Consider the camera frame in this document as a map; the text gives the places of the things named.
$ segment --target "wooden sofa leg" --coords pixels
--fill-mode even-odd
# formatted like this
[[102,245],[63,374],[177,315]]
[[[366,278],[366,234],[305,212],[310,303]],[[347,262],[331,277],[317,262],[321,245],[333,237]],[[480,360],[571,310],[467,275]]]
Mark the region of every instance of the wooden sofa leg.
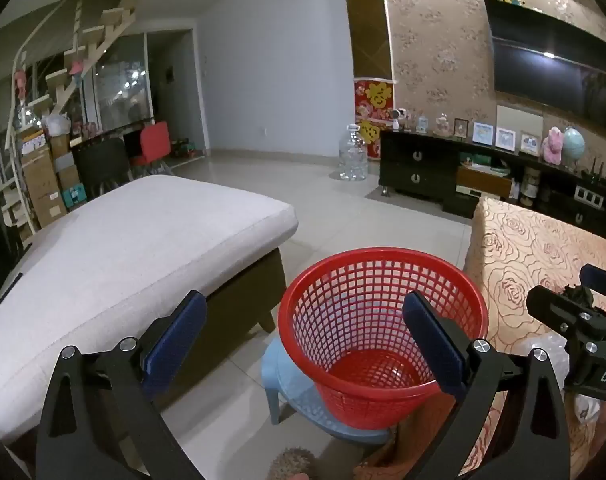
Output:
[[265,314],[261,314],[261,317],[259,318],[259,325],[268,334],[270,334],[276,330],[276,323],[274,322],[271,312],[266,312]]

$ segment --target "light blue plastic stool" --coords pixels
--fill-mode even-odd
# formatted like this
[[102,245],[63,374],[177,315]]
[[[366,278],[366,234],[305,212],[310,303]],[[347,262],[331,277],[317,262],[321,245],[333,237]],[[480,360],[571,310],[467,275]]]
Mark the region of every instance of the light blue plastic stool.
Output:
[[390,438],[388,429],[356,430],[339,422],[327,411],[314,383],[289,358],[278,337],[273,339],[263,354],[261,376],[274,425],[279,423],[280,393],[293,409],[336,438],[374,446],[385,444]]

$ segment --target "globe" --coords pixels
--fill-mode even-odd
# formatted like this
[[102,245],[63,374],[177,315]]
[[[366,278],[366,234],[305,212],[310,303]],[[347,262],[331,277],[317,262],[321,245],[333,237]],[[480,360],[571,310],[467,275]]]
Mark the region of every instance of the globe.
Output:
[[585,140],[575,128],[567,128],[563,134],[563,158],[576,162],[585,153]]

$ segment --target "bottle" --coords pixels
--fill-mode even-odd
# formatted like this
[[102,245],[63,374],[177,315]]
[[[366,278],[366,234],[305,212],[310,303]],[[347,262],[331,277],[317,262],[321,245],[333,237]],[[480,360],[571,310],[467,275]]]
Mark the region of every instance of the bottle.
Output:
[[359,133],[361,127],[349,124],[339,143],[341,180],[365,180],[368,177],[368,147]]
[[429,124],[430,123],[427,120],[427,117],[425,117],[425,114],[421,113],[419,120],[416,123],[416,133],[417,134],[426,134]]

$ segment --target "white sofa cushion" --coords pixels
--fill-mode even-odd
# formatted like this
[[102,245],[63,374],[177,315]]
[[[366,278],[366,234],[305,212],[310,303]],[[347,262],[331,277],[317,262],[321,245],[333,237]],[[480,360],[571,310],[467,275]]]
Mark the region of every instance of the white sofa cushion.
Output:
[[172,176],[135,180],[37,233],[0,306],[0,437],[39,423],[61,349],[113,348],[290,238],[291,205]]

